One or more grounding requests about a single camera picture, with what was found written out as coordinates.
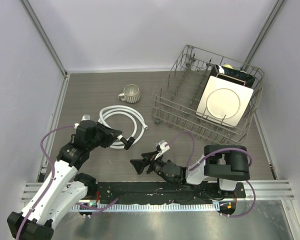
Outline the black T-shaped hose connector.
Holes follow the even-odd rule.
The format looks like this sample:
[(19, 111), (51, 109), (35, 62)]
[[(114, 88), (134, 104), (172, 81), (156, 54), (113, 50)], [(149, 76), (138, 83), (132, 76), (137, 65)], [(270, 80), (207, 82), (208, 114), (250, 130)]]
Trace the black T-shaped hose connector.
[(135, 142), (135, 139), (132, 136), (129, 139), (122, 137), (120, 140), (123, 143), (125, 150), (128, 150)]

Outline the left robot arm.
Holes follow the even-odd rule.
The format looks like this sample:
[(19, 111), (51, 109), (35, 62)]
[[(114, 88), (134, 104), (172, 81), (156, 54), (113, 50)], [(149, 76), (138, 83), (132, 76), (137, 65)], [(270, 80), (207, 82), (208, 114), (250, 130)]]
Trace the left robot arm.
[(97, 147), (108, 148), (122, 131), (100, 122), (82, 120), (71, 125), (75, 133), (64, 145), (51, 172), (35, 196), (21, 210), (11, 212), (7, 224), (16, 240), (50, 240), (67, 212), (81, 199), (92, 199), (97, 192), (94, 177), (78, 173)]

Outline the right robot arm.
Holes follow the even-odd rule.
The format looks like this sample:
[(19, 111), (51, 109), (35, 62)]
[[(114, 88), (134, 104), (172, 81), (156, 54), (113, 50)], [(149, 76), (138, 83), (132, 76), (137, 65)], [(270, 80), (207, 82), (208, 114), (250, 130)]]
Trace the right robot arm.
[(130, 163), (137, 174), (154, 172), (174, 185), (198, 186), (208, 177), (216, 178), (216, 193), (223, 198), (233, 193), (237, 182), (250, 180), (253, 158), (244, 146), (207, 145), (200, 159), (185, 167), (163, 161), (169, 149), (166, 141), (160, 141), (155, 151), (142, 153), (141, 159), (131, 159)]

